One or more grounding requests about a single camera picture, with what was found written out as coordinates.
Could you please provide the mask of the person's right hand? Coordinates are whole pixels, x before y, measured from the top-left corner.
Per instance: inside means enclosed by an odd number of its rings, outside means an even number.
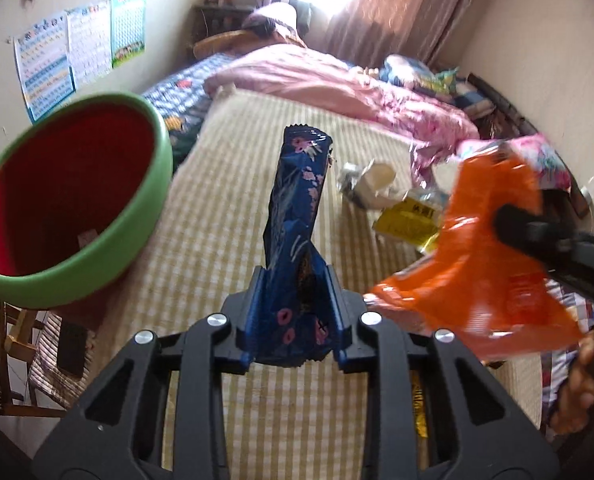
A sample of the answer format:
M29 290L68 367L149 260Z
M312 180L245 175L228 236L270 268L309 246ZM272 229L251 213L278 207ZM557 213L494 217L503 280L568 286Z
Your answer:
M580 341L567 380L558 392L558 402L549 425L555 434L574 434L589 420L594 405L594 329Z

